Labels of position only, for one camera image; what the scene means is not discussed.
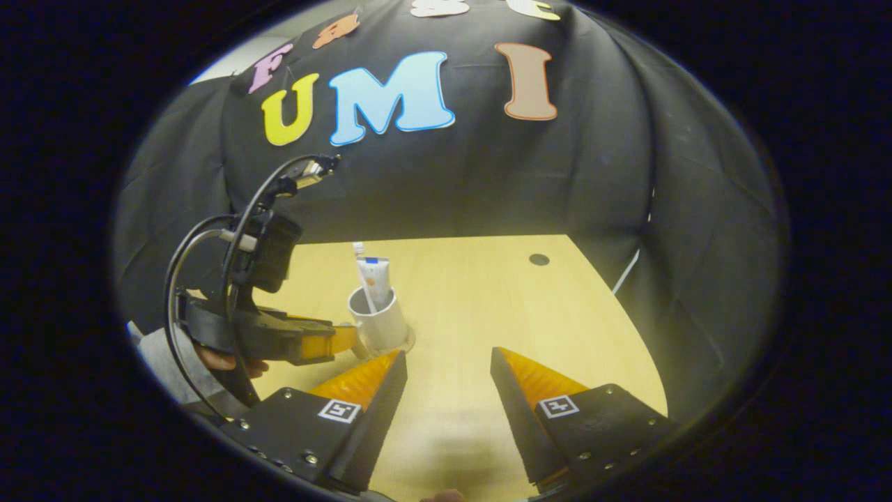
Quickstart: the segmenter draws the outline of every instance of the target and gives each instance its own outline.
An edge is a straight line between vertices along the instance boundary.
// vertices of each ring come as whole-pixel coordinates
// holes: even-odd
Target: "table surface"
[[[408,380],[369,489],[400,502],[456,488],[468,498],[538,495],[527,482],[490,376],[504,347],[594,388],[617,384],[666,415],[657,368],[623,308],[566,235],[367,241],[390,258],[391,285],[417,336]],[[530,262],[542,254],[550,263]],[[347,297],[359,286],[349,242],[297,246],[289,280],[258,305],[353,322]],[[261,399],[282,387],[309,391],[351,369],[350,351],[331,363],[270,362],[254,380]]]

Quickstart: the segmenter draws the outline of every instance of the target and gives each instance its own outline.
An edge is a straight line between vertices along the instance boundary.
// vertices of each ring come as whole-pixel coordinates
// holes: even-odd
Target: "blue letter m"
[[[396,65],[386,85],[365,68],[356,68],[337,75],[328,82],[337,90],[337,115],[331,144],[356,143],[366,135],[358,125],[358,110],[372,129],[384,134],[396,104],[402,99],[402,115],[396,120],[399,130],[425,130],[448,127],[455,113],[443,105],[440,90],[440,64],[446,61],[442,52],[408,55]]]

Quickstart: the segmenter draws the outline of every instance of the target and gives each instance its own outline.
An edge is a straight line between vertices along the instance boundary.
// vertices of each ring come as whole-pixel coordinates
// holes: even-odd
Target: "hand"
[[[446,489],[434,495],[432,498],[422,498],[421,502],[466,502],[465,496],[457,489]]]
[[[195,342],[194,345],[195,353],[198,355],[198,358],[202,363],[204,363],[204,366],[209,370],[227,371],[235,369],[234,357],[221,354],[212,348],[203,347],[197,342]],[[264,363],[260,359],[245,359],[244,365],[250,378],[258,378],[263,372],[269,369],[269,364]]]

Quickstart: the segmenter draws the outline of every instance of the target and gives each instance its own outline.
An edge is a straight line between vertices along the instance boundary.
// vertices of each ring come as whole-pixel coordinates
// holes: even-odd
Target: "white mug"
[[[409,327],[402,318],[400,304],[393,288],[387,293],[387,306],[376,314],[370,314],[366,294],[358,288],[347,300],[347,308],[356,320],[359,333],[365,335],[368,349],[381,352],[405,344],[409,339]]]

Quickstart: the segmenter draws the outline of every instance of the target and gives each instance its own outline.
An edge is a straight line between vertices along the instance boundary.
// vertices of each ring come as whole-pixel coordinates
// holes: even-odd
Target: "foam letter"
[[[399,130],[426,130],[448,127],[455,113],[446,109],[440,90],[442,52],[411,54],[396,65],[386,85],[365,68],[355,68],[328,82],[337,90],[336,126],[331,137],[334,146],[361,140],[366,128],[358,125],[356,112],[378,134],[384,134],[396,104],[402,99],[402,115],[396,120]]]
[[[276,52],[261,59],[254,65],[254,68],[257,70],[254,71],[254,83],[251,84],[251,88],[248,89],[248,94],[262,88],[267,85],[267,82],[272,80],[273,77],[270,73],[275,71],[276,68],[278,68],[278,65],[282,62],[282,54],[290,51],[292,47],[294,46],[291,44],[285,44],[276,49]]]
[[[508,7],[511,7],[516,13],[521,13],[524,16],[532,16],[534,18],[546,19],[549,21],[559,21],[560,16],[555,13],[544,13],[539,10],[539,8],[550,9],[551,5],[544,4],[543,2],[536,2],[536,0],[508,0]]]
[[[525,121],[550,121],[558,109],[549,101],[549,83],[545,62],[551,54],[524,44],[496,44],[496,50],[508,58],[511,67],[511,101],[505,104],[508,116]]]
[[[313,48],[318,49],[322,46],[328,44],[335,38],[343,37],[344,35],[350,33],[355,30],[357,26],[359,26],[359,16],[357,14],[350,14],[349,16],[342,17],[341,19],[329,24],[322,31],[319,32],[319,38],[313,42]]]
[[[415,0],[415,2],[412,2],[412,6],[415,8],[409,12],[419,18],[454,16],[466,13],[471,9],[462,2],[464,0]]]
[[[282,100],[287,91],[283,89],[276,92],[260,106],[263,109],[263,127],[270,143],[276,146],[287,145],[307,131],[313,120],[313,82],[318,78],[318,73],[311,73],[291,86],[297,93],[297,117],[289,126],[282,123]]]

